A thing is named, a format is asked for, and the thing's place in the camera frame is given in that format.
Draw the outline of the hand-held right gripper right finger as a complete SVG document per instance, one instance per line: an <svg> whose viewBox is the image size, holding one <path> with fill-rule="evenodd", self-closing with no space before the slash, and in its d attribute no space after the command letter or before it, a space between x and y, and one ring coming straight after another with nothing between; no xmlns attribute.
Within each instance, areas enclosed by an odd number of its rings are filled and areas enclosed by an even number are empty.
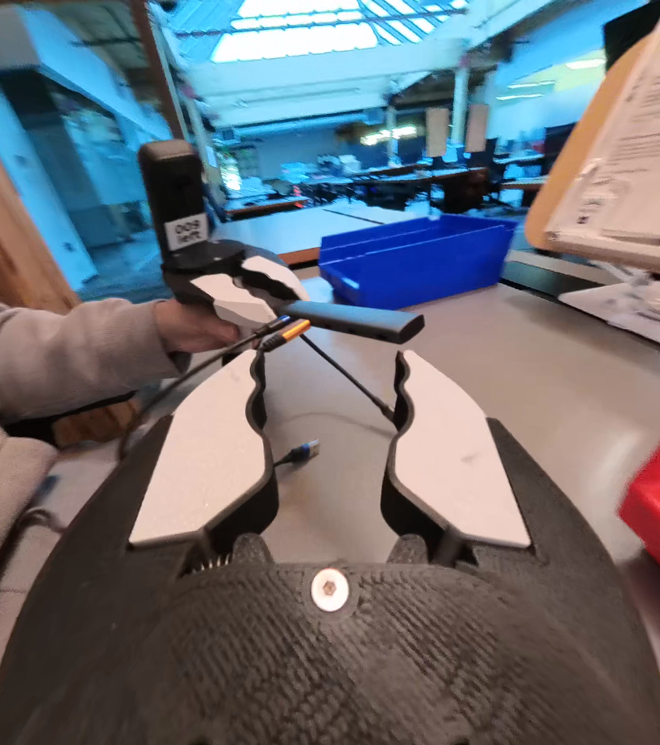
<svg viewBox="0 0 660 745"><path fill-rule="evenodd" d="M530 531L481 407L411 350L396 356L394 390L395 435L381 487L385 523L398 536L421 536L429 554L448 539L530 550Z"/></svg>

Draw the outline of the blue plastic bin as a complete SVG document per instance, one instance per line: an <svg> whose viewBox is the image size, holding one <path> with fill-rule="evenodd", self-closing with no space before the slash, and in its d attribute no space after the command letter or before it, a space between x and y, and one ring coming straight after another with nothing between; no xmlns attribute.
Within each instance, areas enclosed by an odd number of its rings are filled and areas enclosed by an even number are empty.
<svg viewBox="0 0 660 745"><path fill-rule="evenodd" d="M442 215L324 237L319 272L348 305L399 310L497 284L517 222Z"/></svg>

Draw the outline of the person's left hand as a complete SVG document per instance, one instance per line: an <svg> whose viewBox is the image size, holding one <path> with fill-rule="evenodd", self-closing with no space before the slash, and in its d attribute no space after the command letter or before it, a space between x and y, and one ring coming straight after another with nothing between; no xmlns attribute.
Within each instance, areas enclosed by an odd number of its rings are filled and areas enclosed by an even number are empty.
<svg viewBox="0 0 660 745"><path fill-rule="evenodd" d="M171 299L155 303L152 309L158 336L169 355L218 351L241 340L237 326L205 306Z"/></svg>

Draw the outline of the person's left forearm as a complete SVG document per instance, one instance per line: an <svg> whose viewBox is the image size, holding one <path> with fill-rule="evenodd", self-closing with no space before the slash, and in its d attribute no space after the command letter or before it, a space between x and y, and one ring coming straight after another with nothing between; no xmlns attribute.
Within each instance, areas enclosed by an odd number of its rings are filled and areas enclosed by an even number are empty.
<svg viewBox="0 0 660 745"><path fill-rule="evenodd" d="M0 304L0 423L64 414L184 372L191 357L166 349L159 305L103 300L55 314Z"/></svg>

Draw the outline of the grey desk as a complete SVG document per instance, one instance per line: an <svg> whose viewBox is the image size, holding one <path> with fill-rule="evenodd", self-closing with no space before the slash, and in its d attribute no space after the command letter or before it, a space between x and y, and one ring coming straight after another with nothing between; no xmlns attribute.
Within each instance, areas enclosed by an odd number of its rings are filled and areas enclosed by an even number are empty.
<svg viewBox="0 0 660 745"><path fill-rule="evenodd" d="M617 515L660 442L660 349L508 284L418 312L426 326L409 347L504 424L586 518L660 668L660 566ZM300 340L273 352L266 371L273 452L321 442L302 468L279 469L279 514L263 535L272 555L326 566L383 562L396 540L380 510L391 423Z"/></svg>

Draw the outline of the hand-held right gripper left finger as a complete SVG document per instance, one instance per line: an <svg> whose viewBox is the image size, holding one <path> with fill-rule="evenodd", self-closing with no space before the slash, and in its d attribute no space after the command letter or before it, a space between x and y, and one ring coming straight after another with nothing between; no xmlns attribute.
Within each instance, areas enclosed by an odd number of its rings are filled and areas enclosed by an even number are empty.
<svg viewBox="0 0 660 745"><path fill-rule="evenodd" d="M277 516L279 490L263 432L263 353L248 350L195 387L170 418L132 526L132 547L208 536L231 548L263 533Z"/></svg>

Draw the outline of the hanging beige panel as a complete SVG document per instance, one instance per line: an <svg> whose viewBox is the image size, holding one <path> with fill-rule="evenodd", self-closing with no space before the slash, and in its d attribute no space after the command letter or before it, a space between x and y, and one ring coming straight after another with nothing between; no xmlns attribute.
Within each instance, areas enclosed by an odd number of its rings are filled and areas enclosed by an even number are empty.
<svg viewBox="0 0 660 745"><path fill-rule="evenodd" d="M450 136L450 113L446 107L428 107L426 118L426 153L441 159L447 152Z"/></svg>
<svg viewBox="0 0 660 745"><path fill-rule="evenodd" d="M465 151L474 154L484 152L490 107L487 104L471 104L468 109L465 132Z"/></svg>

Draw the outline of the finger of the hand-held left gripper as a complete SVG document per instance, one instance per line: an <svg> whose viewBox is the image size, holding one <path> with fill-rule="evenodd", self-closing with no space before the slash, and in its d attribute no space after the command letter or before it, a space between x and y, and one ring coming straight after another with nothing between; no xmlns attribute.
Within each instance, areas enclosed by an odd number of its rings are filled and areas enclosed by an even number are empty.
<svg viewBox="0 0 660 745"><path fill-rule="evenodd" d="M310 301L305 286L288 266L263 255L242 261L234 285L268 304Z"/></svg>
<svg viewBox="0 0 660 745"><path fill-rule="evenodd" d="M222 321L236 326L240 339L280 317L277 300L262 288L254 288L226 274L208 274L191 279L190 286L208 298L213 312Z"/></svg>

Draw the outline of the black monitor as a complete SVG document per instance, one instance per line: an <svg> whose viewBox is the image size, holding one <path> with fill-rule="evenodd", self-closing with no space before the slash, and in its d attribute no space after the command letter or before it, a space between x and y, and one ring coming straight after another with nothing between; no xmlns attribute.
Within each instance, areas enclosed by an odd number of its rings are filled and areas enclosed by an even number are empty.
<svg viewBox="0 0 660 745"><path fill-rule="evenodd" d="M660 20L660 1L647 2L603 26L605 71L654 31Z"/></svg>

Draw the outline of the brown document board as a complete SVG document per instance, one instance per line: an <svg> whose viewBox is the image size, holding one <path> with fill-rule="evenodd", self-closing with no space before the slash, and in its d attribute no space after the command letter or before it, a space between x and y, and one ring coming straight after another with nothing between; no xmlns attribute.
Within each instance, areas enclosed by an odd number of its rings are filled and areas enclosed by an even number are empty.
<svg viewBox="0 0 660 745"><path fill-rule="evenodd" d="M547 180L537 194L524 223L527 242L539 250L549 250L547 228L565 193L579 177L595 141L615 107L629 78L651 41L652 33L626 51L606 72L594 98L553 164Z"/></svg>

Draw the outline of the printed paper sheets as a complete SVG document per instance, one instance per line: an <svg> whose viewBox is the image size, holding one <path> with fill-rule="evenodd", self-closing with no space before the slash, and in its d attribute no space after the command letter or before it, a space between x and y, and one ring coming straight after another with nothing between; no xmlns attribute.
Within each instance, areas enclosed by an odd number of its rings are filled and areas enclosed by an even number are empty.
<svg viewBox="0 0 660 745"><path fill-rule="evenodd" d="M617 61L607 112L545 226L547 248L660 274L660 19L632 63Z"/></svg>

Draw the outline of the black cable orange plug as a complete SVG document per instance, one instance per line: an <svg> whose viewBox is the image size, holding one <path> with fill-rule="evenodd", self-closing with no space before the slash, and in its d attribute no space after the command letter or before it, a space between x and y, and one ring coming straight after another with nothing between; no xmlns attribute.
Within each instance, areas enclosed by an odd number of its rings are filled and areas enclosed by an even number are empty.
<svg viewBox="0 0 660 745"><path fill-rule="evenodd" d="M306 335L302 335L301 339L310 349L316 352L316 354L319 355L325 362L330 364L347 381L355 386L362 393L362 395L365 396L381 412L381 414L387 421L391 423L394 421L394 411L390 407L390 405L388 405L379 396L373 393L367 386L365 386L360 380L358 380L346 368L344 368L344 366L342 366L338 361L327 354Z"/></svg>
<svg viewBox="0 0 660 745"><path fill-rule="evenodd" d="M262 348L261 351L263 352L274 351L275 349L282 347L284 344L294 340L295 338L300 337L309 328L310 328L310 321L299 320L296 322L292 322L291 320L291 323L286 328L286 330L280 332L275 337L273 337L271 340L268 340L267 342L264 343L264 347ZM149 418L151 411L155 409L158 405L160 405L165 399L167 399L167 397L169 397L167 396L166 398L162 398L161 395L159 394L159 391L157 392L155 396L153 396L153 398L151 398L147 403L144 404L144 406L134 416L133 420L130 422L130 424L126 428L126 431L120 437L120 441L118 443L118 449L117 449L117 459L119 463L123 461L123 459L126 457L127 452L129 451L129 444L130 444L130 440L132 436L140 429L140 427Z"/></svg>

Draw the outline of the white stand base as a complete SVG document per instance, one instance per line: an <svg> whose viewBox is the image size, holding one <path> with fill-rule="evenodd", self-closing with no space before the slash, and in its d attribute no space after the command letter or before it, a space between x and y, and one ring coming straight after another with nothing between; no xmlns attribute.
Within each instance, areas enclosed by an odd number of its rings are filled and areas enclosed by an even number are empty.
<svg viewBox="0 0 660 745"><path fill-rule="evenodd" d="M613 275L617 282L562 293L558 301L660 345L660 279L640 269L602 262L597 266Z"/></svg>

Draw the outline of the grey USB hub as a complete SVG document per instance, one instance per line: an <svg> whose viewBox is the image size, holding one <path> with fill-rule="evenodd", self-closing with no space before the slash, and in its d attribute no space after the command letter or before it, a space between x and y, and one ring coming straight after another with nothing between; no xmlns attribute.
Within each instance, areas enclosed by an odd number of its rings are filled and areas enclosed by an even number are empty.
<svg viewBox="0 0 660 745"><path fill-rule="evenodd" d="M422 314L335 303L296 301L283 305L276 314L309 321L319 329L395 345L412 340L425 327Z"/></svg>

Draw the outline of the wood-edged grey table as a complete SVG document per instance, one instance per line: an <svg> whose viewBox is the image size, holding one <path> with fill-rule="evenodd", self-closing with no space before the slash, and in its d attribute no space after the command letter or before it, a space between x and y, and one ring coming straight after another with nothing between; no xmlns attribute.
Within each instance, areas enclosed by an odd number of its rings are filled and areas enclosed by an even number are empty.
<svg viewBox="0 0 660 745"><path fill-rule="evenodd" d="M416 218L417 214L408 211L334 203L224 223L214 229L213 236L265 249L287 265L301 265L318 260L324 237Z"/></svg>

